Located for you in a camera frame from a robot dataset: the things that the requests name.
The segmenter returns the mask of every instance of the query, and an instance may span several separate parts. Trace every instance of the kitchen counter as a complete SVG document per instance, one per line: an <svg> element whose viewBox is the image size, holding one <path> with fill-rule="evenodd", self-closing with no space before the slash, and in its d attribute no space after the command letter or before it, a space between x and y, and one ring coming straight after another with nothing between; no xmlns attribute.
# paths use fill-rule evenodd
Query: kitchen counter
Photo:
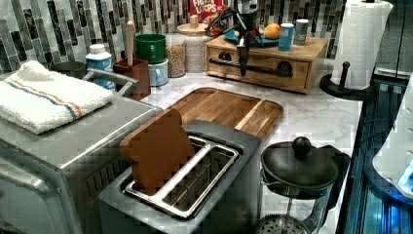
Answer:
<svg viewBox="0 0 413 234"><path fill-rule="evenodd" d="M333 61L327 60L319 79L331 73ZM211 77L204 73L187 73L180 78L169 78L161 87L151 88L151 95L142 101L167 108L192 91L213 87L216 89L275 101L283 106L284 114L273 133L257 150L262 151L270 144L293 141L296 137L307 137L315 147L330 144L342 152L352 155L356 138L361 101L344 100L330 96L319 88L319 79L306 95ZM344 185L335 209L329 211L325 226L320 233L335 233ZM264 189L261 217L286 210L288 200ZM308 204L292 206L291 214L307 216Z"/></svg>

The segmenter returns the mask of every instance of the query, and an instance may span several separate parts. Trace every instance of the glass jar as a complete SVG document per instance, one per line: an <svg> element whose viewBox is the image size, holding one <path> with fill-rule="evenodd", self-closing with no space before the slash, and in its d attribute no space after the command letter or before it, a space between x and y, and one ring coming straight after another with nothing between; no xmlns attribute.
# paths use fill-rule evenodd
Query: glass jar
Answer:
<svg viewBox="0 0 413 234"><path fill-rule="evenodd" d="M213 39L206 36L206 27L207 24L204 23L199 23L196 26L186 23L177 27L177 31L185 35L187 72L199 73L206 71L206 43Z"/></svg>
<svg viewBox="0 0 413 234"><path fill-rule="evenodd" d="M167 58L169 60L168 77L175 78L185 75L185 36L178 33L166 34Z"/></svg>

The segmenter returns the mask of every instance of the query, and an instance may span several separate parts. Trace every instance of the striped towel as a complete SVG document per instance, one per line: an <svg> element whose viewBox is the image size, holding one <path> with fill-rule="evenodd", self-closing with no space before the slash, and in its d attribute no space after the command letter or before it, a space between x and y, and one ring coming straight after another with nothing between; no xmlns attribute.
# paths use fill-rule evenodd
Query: striped towel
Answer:
<svg viewBox="0 0 413 234"><path fill-rule="evenodd" d="M79 119L113 98L112 92L94 83L28 61L0 82L0 117L39 135Z"/></svg>

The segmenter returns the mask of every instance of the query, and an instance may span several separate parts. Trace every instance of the orange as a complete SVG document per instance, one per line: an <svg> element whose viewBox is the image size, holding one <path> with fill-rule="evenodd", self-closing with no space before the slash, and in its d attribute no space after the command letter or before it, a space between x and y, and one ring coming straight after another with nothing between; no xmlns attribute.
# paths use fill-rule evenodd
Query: orange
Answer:
<svg viewBox="0 0 413 234"><path fill-rule="evenodd" d="M281 31L282 29L278 23L270 23L265 27L264 36L267 39L274 40L279 38Z"/></svg>

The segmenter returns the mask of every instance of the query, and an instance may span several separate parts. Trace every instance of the paper towel holder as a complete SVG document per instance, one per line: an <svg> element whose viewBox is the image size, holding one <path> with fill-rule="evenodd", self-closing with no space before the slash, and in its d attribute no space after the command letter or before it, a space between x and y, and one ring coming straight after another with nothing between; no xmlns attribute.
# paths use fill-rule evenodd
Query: paper towel holder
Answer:
<svg viewBox="0 0 413 234"><path fill-rule="evenodd" d="M348 100L371 100L376 96L374 86L369 86L362 90L352 90L344 87L347 79L347 72L350 67L348 61L343 62L343 72L341 73L340 84L336 85L331 81L332 74L325 75L319 82L319 87L331 96Z"/></svg>

